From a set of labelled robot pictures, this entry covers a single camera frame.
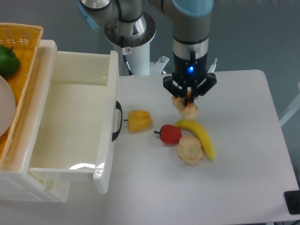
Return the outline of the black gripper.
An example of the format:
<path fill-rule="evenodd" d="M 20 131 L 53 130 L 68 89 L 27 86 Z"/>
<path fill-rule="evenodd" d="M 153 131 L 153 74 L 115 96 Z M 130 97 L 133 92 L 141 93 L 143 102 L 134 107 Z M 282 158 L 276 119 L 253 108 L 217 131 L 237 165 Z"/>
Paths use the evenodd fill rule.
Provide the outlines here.
<path fill-rule="evenodd" d="M 174 70 L 170 76 L 163 78 L 163 86 L 174 97 L 183 98 L 185 106 L 190 101 L 193 103 L 198 96 L 205 95 L 216 83 L 214 73 L 206 70 L 207 55 L 197 58 L 196 52 L 191 51 L 187 59 L 176 54 L 173 55 Z"/>

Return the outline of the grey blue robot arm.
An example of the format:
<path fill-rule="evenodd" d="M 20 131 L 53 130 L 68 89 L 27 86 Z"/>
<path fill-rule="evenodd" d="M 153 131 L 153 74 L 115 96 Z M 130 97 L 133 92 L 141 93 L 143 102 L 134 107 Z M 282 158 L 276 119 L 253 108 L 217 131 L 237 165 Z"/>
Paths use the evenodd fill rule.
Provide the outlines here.
<path fill-rule="evenodd" d="M 163 86 L 187 105 L 206 94 L 217 82 L 206 68 L 211 0 L 151 0 L 150 5 L 172 22 L 173 72 Z M 87 24 L 103 27 L 119 55 L 119 71 L 125 75 L 160 74 L 163 67 L 150 61 L 150 43 L 157 28 L 140 0 L 80 0 L 78 9 Z"/>

